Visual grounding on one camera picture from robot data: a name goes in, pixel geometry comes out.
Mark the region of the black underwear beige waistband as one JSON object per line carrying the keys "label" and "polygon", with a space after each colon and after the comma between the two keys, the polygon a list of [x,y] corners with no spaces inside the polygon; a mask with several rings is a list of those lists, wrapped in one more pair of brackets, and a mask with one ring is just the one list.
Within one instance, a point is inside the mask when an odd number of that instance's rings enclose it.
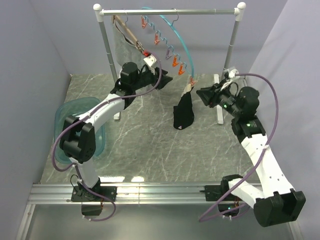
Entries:
{"label": "black underwear beige waistband", "polygon": [[179,103],[173,107],[173,127],[184,130],[194,122],[193,102],[191,92],[193,86],[189,83],[185,86]]}

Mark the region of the teal clip hanger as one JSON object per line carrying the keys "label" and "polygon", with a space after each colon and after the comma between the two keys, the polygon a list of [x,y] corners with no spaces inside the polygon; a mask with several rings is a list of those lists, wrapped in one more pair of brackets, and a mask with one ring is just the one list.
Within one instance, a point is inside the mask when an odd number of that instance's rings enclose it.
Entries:
{"label": "teal clip hanger", "polygon": [[[185,54],[186,54],[186,57],[187,57],[187,59],[188,59],[188,63],[186,63],[185,61],[182,61],[182,60],[180,59],[180,62],[181,62],[180,65],[181,65],[181,64],[184,64],[184,65],[185,65],[185,72],[188,73],[189,79],[190,79],[190,77],[193,77],[193,78],[194,78],[194,76],[195,76],[195,67],[194,67],[194,63],[193,63],[193,58],[192,58],[192,56],[191,56],[191,54],[190,54],[190,51],[189,51],[189,49],[188,49],[188,47],[187,47],[184,39],[182,38],[182,36],[180,35],[179,31],[178,31],[178,30],[176,29],[176,27],[174,26],[174,22],[177,22],[177,21],[179,20],[179,14],[176,13],[176,15],[177,15],[177,18],[176,18],[175,20],[173,20],[173,21],[169,21],[169,20],[168,20],[164,15],[162,15],[162,14],[159,14],[158,16],[168,25],[168,27],[173,31],[173,33],[175,34],[175,36],[178,38],[178,40],[179,40],[179,42],[180,42],[180,44],[181,44],[181,46],[182,46],[182,48],[183,48],[183,50],[184,50],[184,52],[185,52]],[[167,46],[167,49],[168,49],[168,48],[171,48],[170,53],[172,54],[172,57],[174,57],[175,55],[180,55],[178,52],[176,52],[174,46],[173,46],[173,45],[170,45],[170,44],[168,43],[168,39],[167,39],[166,37],[162,37],[161,31],[156,28],[155,24],[154,24],[153,22],[149,22],[149,20],[150,20],[149,17],[148,17],[147,15],[142,15],[142,16],[144,16],[144,17],[146,18],[146,20],[147,20],[147,26],[149,26],[149,27],[151,27],[151,28],[153,29],[154,35],[155,35],[156,32],[158,32],[158,33],[160,34],[160,41],[162,41],[162,42],[165,43],[165,45]]]}

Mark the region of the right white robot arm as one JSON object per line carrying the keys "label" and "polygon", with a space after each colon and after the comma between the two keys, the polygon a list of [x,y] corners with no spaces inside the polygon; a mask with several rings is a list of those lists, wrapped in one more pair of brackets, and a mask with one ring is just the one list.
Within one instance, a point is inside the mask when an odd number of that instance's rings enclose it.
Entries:
{"label": "right white robot arm", "polygon": [[237,174],[223,177],[220,183],[221,197],[200,217],[204,222],[208,215],[224,199],[238,197],[253,209],[254,216],[262,227],[296,221],[306,197],[296,191],[281,170],[256,112],[259,106],[259,92],[249,86],[242,87],[233,95],[228,87],[214,84],[197,90],[205,106],[220,106],[233,116],[231,127],[244,148],[253,168],[246,176]]}

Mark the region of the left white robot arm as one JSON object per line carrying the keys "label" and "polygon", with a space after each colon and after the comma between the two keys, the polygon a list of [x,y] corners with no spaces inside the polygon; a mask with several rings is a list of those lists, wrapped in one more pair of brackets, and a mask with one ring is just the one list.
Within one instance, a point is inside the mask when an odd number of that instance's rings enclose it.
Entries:
{"label": "left white robot arm", "polygon": [[83,195],[89,201],[96,201],[101,195],[101,181],[92,160],[96,151],[96,132],[115,114],[130,106],[138,97],[137,90],[149,85],[160,90],[172,80],[160,67],[150,70],[147,64],[138,68],[136,63],[127,62],[122,66],[113,89],[101,103],[80,116],[70,115],[64,120],[59,147],[74,164],[84,187]]}

